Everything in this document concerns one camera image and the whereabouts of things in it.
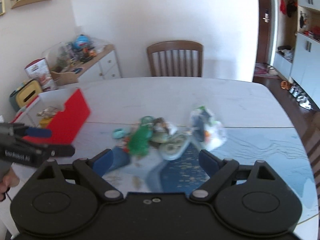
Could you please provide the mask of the left hand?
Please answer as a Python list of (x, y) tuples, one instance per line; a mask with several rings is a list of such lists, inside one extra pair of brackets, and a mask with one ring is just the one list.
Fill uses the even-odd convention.
[(11, 187), (16, 187), (20, 182), (20, 179), (12, 169), (12, 167), (9, 169), (9, 171), (4, 175), (2, 178), (2, 181), (0, 183), (0, 201), (2, 202), (5, 200), (5, 195), (9, 191)]

